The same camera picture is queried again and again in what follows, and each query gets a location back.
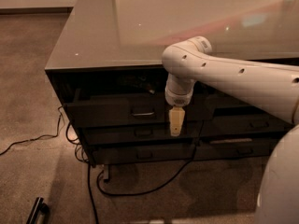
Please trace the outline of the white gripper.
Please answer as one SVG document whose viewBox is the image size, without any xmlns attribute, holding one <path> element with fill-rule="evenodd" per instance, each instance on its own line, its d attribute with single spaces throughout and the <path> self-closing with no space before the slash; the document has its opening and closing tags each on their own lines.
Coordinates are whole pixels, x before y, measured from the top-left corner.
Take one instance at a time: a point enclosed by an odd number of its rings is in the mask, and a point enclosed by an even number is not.
<svg viewBox="0 0 299 224">
<path fill-rule="evenodd" d="M 170 133 L 172 136 L 179 136 L 181 133 L 185 111 L 182 108 L 190 103 L 192 93 L 175 94 L 169 90 L 165 90 L 165 100 L 173 106 L 169 110 Z"/>
</svg>

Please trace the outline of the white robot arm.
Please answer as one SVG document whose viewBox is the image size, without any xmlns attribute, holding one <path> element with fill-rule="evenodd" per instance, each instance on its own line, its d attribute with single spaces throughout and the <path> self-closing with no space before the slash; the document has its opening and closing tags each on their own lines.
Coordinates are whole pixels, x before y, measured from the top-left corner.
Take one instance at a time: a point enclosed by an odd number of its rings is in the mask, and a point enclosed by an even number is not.
<svg viewBox="0 0 299 224">
<path fill-rule="evenodd" d="M 167 47 L 165 100 L 170 131 L 180 135 L 193 87 L 200 81 L 282 119 L 294 127 L 273 150 L 263 173 L 254 224 L 299 224 L 299 69 L 282 64 L 214 57 L 209 41 L 197 36 Z"/>
</svg>

